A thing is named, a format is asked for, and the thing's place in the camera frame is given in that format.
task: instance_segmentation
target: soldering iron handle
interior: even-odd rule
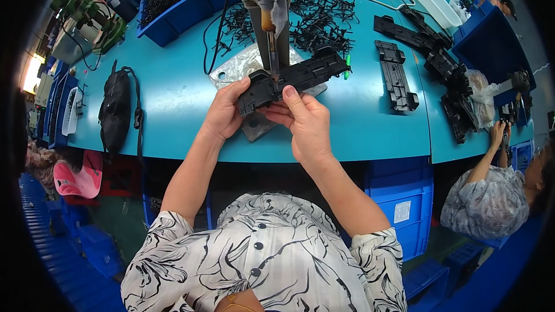
[[[260,9],[261,26],[263,31],[275,31],[275,26],[272,23],[270,11]]]

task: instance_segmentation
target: green marker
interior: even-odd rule
[[[351,55],[347,55],[347,58],[345,59],[345,63],[347,63],[347,66],[351,66]],[[343,77],[345,80],[347,80],[349,78],[349,72],[345,71],[343,73]]]

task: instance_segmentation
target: black bag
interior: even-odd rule
[[[135,92],[137,94],[137,106],[135,108],[135,119],[133,127],[139,129],[137,138],[137,157],[143,164],[143,111],[140,107],[139,82],[131,69],[124,66],[121,70],[115,71],[118,60],[114,61],[112,74],[108,77],[104,85],[104,100],[98,113],[98,121],[101,124],[101,140],[104,151],[115,155],[121,151],[127,132],[129,131],[129,121],[131,119],[131,93],[129,85],[129,75],[131,72],[135,78]]]

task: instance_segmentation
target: white label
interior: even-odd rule
[[[117,8],[118,5],[120,4],[119,0],[112,0],[110,3],[112,4],[113,8]]]
[[[393,224],[409,219],[410,214],[411,214],[410,201],[405,201],[395,205],[395,215],[393,216]]]

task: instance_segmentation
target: plastic bag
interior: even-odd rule
[[[474,102],[474,114],[478,119],[478,126],[490,128],[493,126],[495,117],[493,94],[499,89],[499,85],[488,84],[486,76],[479,70],[467,70],[465,74],[472,87],[473,94],[470,97]]]

